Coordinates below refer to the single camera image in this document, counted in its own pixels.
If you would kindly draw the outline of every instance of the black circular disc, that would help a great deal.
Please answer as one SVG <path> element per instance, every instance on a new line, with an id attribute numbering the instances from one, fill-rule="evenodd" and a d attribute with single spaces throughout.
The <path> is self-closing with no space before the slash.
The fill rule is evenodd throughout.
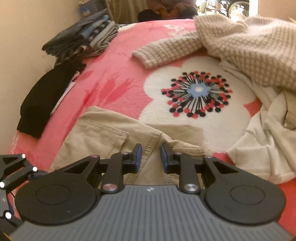
<path id="1" fill-rule="evenodd" d="M 263 201 L 265 194 L 257 187 L 241 185 L 230 191 L 233 200 L 243 205 L 256 205 Z"/>
<path id="2" fill-rule="evenodd" d="M 205 194 L 205 202 L 216 215 L 243 225 L 279 220 L 286 204 L 279 187 L 243 171 L 221 178 Z"/>
<path id="3" fill-rule="evenodd" d="M 97 200 L 94 188 L 73 173 L 48 174 L 24 185 L 15 196 L 23 220 L 58 225 L 88 213 Z"/>

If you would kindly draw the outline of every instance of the black cloth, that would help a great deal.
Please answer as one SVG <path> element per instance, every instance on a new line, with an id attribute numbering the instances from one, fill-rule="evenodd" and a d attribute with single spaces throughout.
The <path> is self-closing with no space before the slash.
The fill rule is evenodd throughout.
<path id="1" fill-rule="evenodd" d="M 197 10 L 193 7 L 187 8 L 182 12 L 179 12 L 177 19 L 193 18 L 197 15 Z M 163 20 L 160 14 L 156 14 L 152 9 L 147 9 L 139 13 L 139 22 L 147 22 L 154 20 Z"/>
<path id="2" fill-rule="evenodd" d="M 81 61 L 69 61 L 56 66 L 33 86 L 23 101 L 17 130 L 40 138 L 50 113 L 65 92 L 76 71 L 86 67 Z"/>

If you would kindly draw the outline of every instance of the white cloth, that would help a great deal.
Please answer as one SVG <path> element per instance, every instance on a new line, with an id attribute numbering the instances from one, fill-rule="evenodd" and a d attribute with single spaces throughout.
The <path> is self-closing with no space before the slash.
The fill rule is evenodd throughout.
<path id="1" fill-rule="evenodd" d="M 67 89 L 65 90 L 65 92 L 63 93 L 63 95 L 61 96 L 61 98 L 59 99 L 59 101 L 57 102 L 57 104 L 55 105 L 55 107 L 53 108 L 53 110 L 51 111 L 50 115 L 53 115 L 55 113 L 55 111 L 57 110 L 57 108 L 59 107 L 59 105 L 61 104 L 61 102 L 63 101 L 63 99 L 65 98 L 65 96 L 69 93 L 69 91 L 74 87 L 75 82 L 70 82 L 70 84 L 68 85 Z"/>
<path id="2" fill-rule="evenodd" d="M 262 102 L 244 136 L 228 151 L 235 166 L 275 184 L 296 177 L 296 130 L 284 128 L 287 103 L 283 92 L 250 81 L 226 61 L 220 67 L 244 81 Z"/>

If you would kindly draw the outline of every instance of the wall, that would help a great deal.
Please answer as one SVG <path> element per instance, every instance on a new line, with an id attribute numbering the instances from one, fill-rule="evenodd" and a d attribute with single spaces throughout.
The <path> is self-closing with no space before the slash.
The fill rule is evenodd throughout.
<path id="1" fill-rule="evenodd" d="M 42 45 L 80 19 L 77 2 L 0 0 L 0 154 L 12 143 L 22 101 L 53 67 Z"/>
<path id="2" fill-rule="evenodd" d="M 289 20 L 296 19 L 295 0 L 259 0 L 258 14 L 264 17 L 274 17 Z"/>

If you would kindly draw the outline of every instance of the stack of folded clothes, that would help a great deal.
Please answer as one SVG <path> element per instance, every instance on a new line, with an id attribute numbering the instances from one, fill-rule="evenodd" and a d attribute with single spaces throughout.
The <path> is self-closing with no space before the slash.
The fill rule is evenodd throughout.
<path id="1" fill-rule="evenodd" d="M 42 50 L 57 57 L 56 65 L 76 57 L 100 55 L 118 33 L 118 25 L 109 21 L 108 10 L 81 19 L 58 33 Z"/>

